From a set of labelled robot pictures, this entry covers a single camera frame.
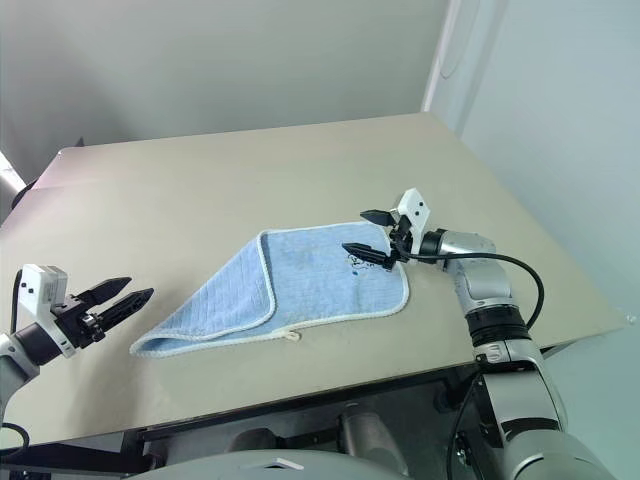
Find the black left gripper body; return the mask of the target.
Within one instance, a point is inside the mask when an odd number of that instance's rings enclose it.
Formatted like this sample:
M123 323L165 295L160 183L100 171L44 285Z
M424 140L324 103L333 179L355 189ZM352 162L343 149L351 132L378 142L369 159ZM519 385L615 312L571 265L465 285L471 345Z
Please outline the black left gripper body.
M74 348L84 349L105 338L101 317L89 312L96 305L92 294L68 295L52 307L56 325Z

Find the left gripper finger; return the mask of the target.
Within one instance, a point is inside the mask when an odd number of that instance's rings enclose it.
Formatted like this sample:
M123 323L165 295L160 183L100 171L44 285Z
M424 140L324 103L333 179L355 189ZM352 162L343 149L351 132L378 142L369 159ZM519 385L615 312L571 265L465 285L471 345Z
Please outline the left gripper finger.
M99 314L98 324L103 331L109 331L141 310L154 294L153 288L134 291Z
M76 299L88 306L97 306L117 296L130 282L131 277L115 277L77 294Z

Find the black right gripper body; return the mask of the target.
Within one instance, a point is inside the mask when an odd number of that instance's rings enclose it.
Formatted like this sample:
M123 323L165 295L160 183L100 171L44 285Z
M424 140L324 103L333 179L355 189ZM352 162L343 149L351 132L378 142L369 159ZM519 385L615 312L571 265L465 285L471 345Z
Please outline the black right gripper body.
M400 220L389 231L390 253L384 263L384 268L391 271L396 263L408 263L412 259L413 234L412 224L406 215L402 215Z

